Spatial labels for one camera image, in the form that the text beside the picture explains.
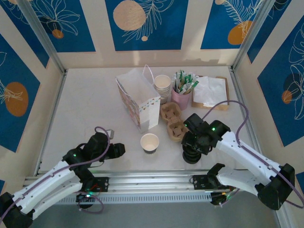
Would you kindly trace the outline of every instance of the wooden tray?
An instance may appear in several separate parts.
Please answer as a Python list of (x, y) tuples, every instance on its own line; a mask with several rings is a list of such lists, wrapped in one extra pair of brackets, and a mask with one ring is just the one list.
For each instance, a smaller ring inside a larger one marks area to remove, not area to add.
[[(227, 100), (229, 100), (229, 87), (228, 87), (227, 78), (225, 78), (225, 77), (219, 77), (219, 76), (216, 77), (216, 78), (222, 78), (222, 79), (225, 80), (225, 82), (226, 82), (226, 96), (227, 96)], [(204, 106), (203, 103), (194, 102), (193, 101), (193, 94), (194, 94), (194, 92), (192, 93), (192, 105), (191, 105), (192, 107), (194, 107), (194, 108), (207, 108), (207, 109), (211, 109), (212, 108), (212, 107), (206, 107), (206, 106)], [(214, 109), (220, 110), (220, 111), (226, 111), (226, 110), (229, 109), (229, 102), (228, 102), (228, 104), (220, 104), (219, 106), (215, 107)]]

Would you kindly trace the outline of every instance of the bag handle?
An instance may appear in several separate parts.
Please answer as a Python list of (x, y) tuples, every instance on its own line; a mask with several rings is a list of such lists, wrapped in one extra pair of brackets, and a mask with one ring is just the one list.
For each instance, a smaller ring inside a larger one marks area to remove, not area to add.
[(147, 64), (144, 65), (144, 68), (143, 68), (143, 71), (142, 71), (142, 75), (144, 75), (144, 71), (145, 71), (146, 67), (150, 70), (150, 73), (151, 73), (151, 76), (152, 76), (152, 80), (153, 80), (153, 83), (154, 83), (154, 76), (153, 76), (153, 73), (152, 73), (150, 67), (149, 67)]
[(119, 83), (118, 80), (117, 80), (117, 77), (115, 78), (115, 80), (116, 80), (116, 83), (117, 83), (117, 85), (119, 86), (119, 88), (123, 91), (123, 93), (126, 94), (127, 96), (129, 96), (129, 97), (132, 99), (132, 97), (131, 97), (130, 95), (128, 95), (128, 94), (124, 91), (124, 89), (122, 89), (122, 87), (120, 86), (120, 83)]

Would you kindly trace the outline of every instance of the paper bag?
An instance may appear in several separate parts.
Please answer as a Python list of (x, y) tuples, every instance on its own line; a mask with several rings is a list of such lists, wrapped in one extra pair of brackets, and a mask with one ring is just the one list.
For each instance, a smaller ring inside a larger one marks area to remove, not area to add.
[(116, 77), (123, 104), (140, 133), (158, 124), (161, 103), (161, 96), (144, 76), (144, 70), (133, 69)]

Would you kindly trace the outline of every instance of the cardboard cup holder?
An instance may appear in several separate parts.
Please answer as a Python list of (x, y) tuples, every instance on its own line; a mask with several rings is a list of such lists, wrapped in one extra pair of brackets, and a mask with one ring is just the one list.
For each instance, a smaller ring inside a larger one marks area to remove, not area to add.
[(161, 105), (161, 117), (167, 124), (167, 132), (171, 140), (182, 141), (188, 128), (185, 127), (181, 117), (181, 109), (174, 102)]

